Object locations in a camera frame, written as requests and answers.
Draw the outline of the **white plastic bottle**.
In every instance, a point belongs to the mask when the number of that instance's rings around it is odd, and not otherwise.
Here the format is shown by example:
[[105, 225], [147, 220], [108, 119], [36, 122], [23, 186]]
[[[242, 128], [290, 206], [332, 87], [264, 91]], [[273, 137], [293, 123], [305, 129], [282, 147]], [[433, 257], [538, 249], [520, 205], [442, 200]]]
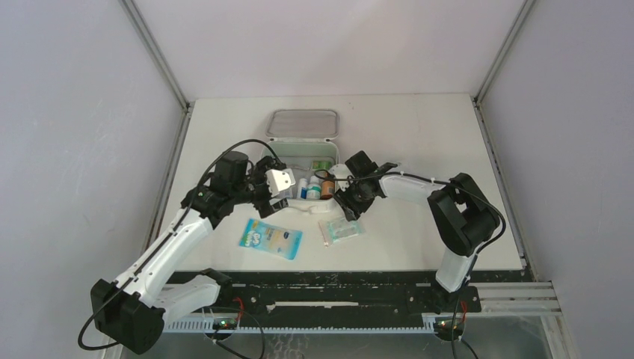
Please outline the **white plastic bottle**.
[[319, 179], [311, 179], [307, 185], [307, 200], [319, 200], [321, 198], [321, 183]]

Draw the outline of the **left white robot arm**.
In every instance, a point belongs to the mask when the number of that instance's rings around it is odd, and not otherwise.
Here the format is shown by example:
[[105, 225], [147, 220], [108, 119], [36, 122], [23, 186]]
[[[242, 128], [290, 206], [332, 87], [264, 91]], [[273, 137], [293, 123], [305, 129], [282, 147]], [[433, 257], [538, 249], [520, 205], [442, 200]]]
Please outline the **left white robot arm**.
[[154, 243], [113, 281], [95, 282], [87, 323], [114, 345], [141, 355], [156, 344], [166, 325], [190, 312], [207, 306], [228, 310], [234, 293], [210, 270], [173, 289], [164, 285], [236, 206], [250, 204], [266, 218], [288, 206], [278, 194], [294, 184], [292, 170], [275, 154], [254, 165], [239, 151], [221, 154], [187, 192], [176, 217]]

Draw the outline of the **brown bottle orange cap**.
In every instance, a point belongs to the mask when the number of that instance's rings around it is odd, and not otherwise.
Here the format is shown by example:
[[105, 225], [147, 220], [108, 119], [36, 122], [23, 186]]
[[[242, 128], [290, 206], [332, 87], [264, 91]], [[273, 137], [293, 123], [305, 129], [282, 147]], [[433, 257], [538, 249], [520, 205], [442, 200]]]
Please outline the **brown bottle orange cap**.
[[333, 197], [335, 193], [335, 182], [331, 180], [324, 180], [321, 183], [321, 200], [328, 200]]

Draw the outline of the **blue cotton swab packet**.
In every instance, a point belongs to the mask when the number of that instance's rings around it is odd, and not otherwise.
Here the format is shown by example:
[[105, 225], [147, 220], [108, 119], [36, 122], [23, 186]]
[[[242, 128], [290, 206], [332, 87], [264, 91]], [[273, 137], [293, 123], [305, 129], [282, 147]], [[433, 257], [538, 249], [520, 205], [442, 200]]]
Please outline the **blue cotton swab packet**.
[[293, 260], [297, 256], [303, 234], [300, 230], [290, 230], [251, 218], [242, 233], [239, 246]]

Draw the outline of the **green wind oil box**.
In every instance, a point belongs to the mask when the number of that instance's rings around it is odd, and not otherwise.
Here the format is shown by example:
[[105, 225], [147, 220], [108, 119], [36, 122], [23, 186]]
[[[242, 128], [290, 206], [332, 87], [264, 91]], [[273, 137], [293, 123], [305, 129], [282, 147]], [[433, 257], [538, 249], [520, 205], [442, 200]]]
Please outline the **green wind oil box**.
[[329, 171], [332, 167], [333, 162], [330, 160], [315, 160], [310, 165], [312, 171]]

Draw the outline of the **blue white small tube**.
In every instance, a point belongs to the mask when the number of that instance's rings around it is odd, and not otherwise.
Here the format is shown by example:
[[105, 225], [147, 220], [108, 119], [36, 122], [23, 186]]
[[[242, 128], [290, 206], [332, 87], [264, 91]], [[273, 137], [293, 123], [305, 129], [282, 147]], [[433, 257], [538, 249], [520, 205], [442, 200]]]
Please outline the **blue white small tube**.
[[300, 178], [297, 184], [297, 199], [306, 199], [307, 198], [307, 186], [308, 180], [306, 178]]

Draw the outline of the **white medicine kit box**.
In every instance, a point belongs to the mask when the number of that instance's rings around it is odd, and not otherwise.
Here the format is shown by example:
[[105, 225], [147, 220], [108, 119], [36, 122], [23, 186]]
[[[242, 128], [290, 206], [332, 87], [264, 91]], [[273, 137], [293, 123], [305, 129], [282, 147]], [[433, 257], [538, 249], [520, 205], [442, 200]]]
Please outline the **white medicine kit box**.
[[278, 109], [268, 119], [265, 134], [269, 147], [291, 168], [296, 184], [280, 193], [279, 199], [287, 199], [290, 209], [307, 214], [322, 214], [335, 209], [333, 198], [328, 200], [297, 199], [297, 184], [306, 178], [308, 184], [315, 171], [312, 161], [339, 162], [339, 149], [333, 140], [339, 134], [339, 114], [332, 109]]

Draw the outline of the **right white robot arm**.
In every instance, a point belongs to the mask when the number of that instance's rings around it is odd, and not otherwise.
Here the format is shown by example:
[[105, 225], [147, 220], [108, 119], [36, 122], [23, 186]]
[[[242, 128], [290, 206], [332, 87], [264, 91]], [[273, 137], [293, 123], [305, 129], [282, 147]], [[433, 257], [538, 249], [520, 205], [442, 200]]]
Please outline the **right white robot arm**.
[[325, 177], [335, 183], [333, 198], [348, 221], [359, 219], [378, 197], [430, 209], [446, 247], [431, 293], [442, 311], [460, 304], [460, 289], [469, 282], [479, 254], [506, 231], [501, 211], [466, 173], [440, 181], [400, 171], [393, 162], [378, 165], [360, 151], [327, 170]]

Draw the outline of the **clear bandage packet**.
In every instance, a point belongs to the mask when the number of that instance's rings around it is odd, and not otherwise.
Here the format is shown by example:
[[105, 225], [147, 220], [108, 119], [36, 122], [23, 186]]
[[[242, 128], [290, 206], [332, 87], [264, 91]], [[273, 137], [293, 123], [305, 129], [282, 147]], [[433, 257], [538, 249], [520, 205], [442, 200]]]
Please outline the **clear bandage packet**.
[[318, 224], [326, 247], [364, 234], [358, 221], [348, 221], [345, 217], [320, 221]]

